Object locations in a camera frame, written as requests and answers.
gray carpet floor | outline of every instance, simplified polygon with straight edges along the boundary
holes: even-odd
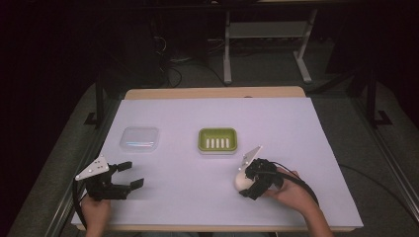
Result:
[[[300,86],[305,91],[317,88],[337,75],[326,75],[332,42],[311,42],[304,60],[313,82],[302,82],[292,52],[294,43],[275,48],[248,48],[234,52],[231,58],[233,83],[230,86]],[[222,55],[209,57],[208,64],[187,61],[169,70],[172,84],[178,87],[222,87]],[[381,84],[377,86],[377,109],[385,111],[392,125],[372,129],[364,117],[366,96],[358,99],[345,94],[350,80],[331,90],[310,96],[325,134],[340,164],[353,167],[379,181],[403,200],[391,175],[382,149],[375,139],[378,134],[399,162],[412,187],[419,191],[419,131],[397,104],[393,94]],[[86,125],[89,113],[95,112],[95,90],[92,86],[81,98],[67,126],[52,150],[37,182],[27,198],[9,236],[84,236],[69,223],[71,211],[66,206],[71,180],[83,157],[94,154],[106,137],[119,101],[106,99],[106,120],[101,129]],[[385,189],[363,175],[342,167],[350,192],[363,219],[364,227],[336,236],[419,236],[419,228],[402,205]],[[109,232],[105,236],[139,236],[133,232]],[[306,233],[281,233],[280,236],[308,236]]]

black cable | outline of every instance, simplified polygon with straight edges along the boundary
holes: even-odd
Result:
[[[289,168],[285,167],[284,165],[282,165],[282,164],[280,164],[280,163],[278,163],[278,162],[272,162],[272,163],[274,163],[274,164],[276,164],[276,165],[281,166],[281,168],[283,168],[284,170],[286,170],[286,171],[288,171],[288,172],[292,173],[292,174],[293,174],[294,176],[296,176],[299,180],[301,180],[301,178],[300,178],[298,175],[294,174],[294,173],[293,173],[293,171],[291,171]]]
[[[83,215],[83,211],[82,211],[80,203],[79,203],[80,201],[78,199],[77,184],[78,184],[78,182],[75,179],[73,179],[73,192],[72,192],[73,205],[74,205],[74,209],[75,209],[76,213],[78,214],[78,216],[80,218],[81,223],[83,224],[84,228],[87,229],[87,223],[86,223],[86,220],[85,220],[84,215]]]
[[[216,76],[216,78],[222,83],[222,85],[224,86],[224,87],[226,87],[227,85],[224,83],[224,81],[218,76],[218,74],[212,69],[212,68],[210,68],[210,67],[208,67],[208,66],[206,66],[206,65],[203,65],[203,64],[199,64],[199,63],[182,63],[182,64],[180,64],[180,63],[175,63],[175,66],[201,66],[201,67],[204,67],[204,68],[206,68],[206,69],[208,69],[209,71],[211,71],[215,76]]]
[[[419,222],[416,220],[416,217],[414,216],[414,214],[410,211],[409,207],[406,206],[405,203],[403,203],[403,201],[395,194],[393,193],[389,188],[387,188],[386,186],[384,186],[382,183],[380,183],[379,181],[375,180],[374,178],[368,176],[367,174],[352,168],[350,166],[344,165],[344,164],[338,164],[340,167],[346,168],[348,170],[352,170],[355,171],[356,173],[360,174],[361,176],[364,176],[365,178],[367,178],[368,180],[372,181],[373,183],[375,183],[376,185],[380,186],[382,189],[384,189],[386,192],[388,192],[402,207],[403,209],[409,214],[409,216],[412,218],[412,220],[416,223],[416,225],[419,227]]]

metal stand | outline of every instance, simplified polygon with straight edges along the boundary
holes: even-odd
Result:
[[[305,66],[304,56],[311,35],[317,9],[311,11],[308,21],[301,22],[251,22],[231,23],[230,12],[225,15],[225,50],[223,58],[224,83],[231,84],[230,39],[245,38],[302,38],[300,48],[293,53],[304,83],[311,83],[311,77]]]
[[[305,48],[307,47],[308,40],[311,35],[311,30],[313,29],[315,16],[317,15],[317,9],[314,9],[310,13],[310,17],[304,29],[304,35],[302,37],[302,44],[298,51],[293,52],[293,57],[295,58],[296,65],[298,65],[299,72],[301,73],[302,80],[304,83],[309,84],[311,83],[311,77],[308,73],[307,67],[305,66],[304,60],[302,57],[304,56]]]
[[[96,125],[95,128],[98,129],[104,119],[104,88],[102,86],[101,76],[98,75],[96,78],[96,119],[94,119],[95,113],[90,113],[87,116],[84,124]]]

dark background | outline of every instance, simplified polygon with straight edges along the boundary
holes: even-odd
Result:
[[[361,77],[373,71],[419,127],[419,20],[413,2],[320,8],[312,38],[335,40],[330,72],[368,65]],[[164,82],[159,67],[167,58],[154,53],[153,35],[171,41],[172,51],[205,61],[199,48],[205,48],[206,37],[222,37],[222,16],[166,12],[156,21],[155,12],[81,11],[72,1],[3,1],[0,235],[7,234],[78,100],[99,75],[112,97],[129,88],[156,88]],[[150,19],[157,26],[150,27]]]

human hand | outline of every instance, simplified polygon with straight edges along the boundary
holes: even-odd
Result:
[[[278,168],[279,172],[298,178],[298,172],[293,171],[292,173]],[[265,196],[271,197],[292,209],[305,215],[307,211],[310,211],[314,207],[318,207],[317,203],[311,197],[311,195],[300,185],[284,179],[283,186],[279,190],[266,190]]]
[[[86,195],[81,200],[81,209],[87,224],[86,237],[102,236],[111,216],[111,201],[96,201]]]
[[[278,171],[289,176],[298,177],[296,171],[290,173],[282,168],[278,168]],[[330,230],[320,207],[311,195],[300,185],[288,179],[284,179],[283,186],[279,190],[266,190],[265,196],[276,199],[301,213],[307,224],[310,236],[333,237],[333,233]]]

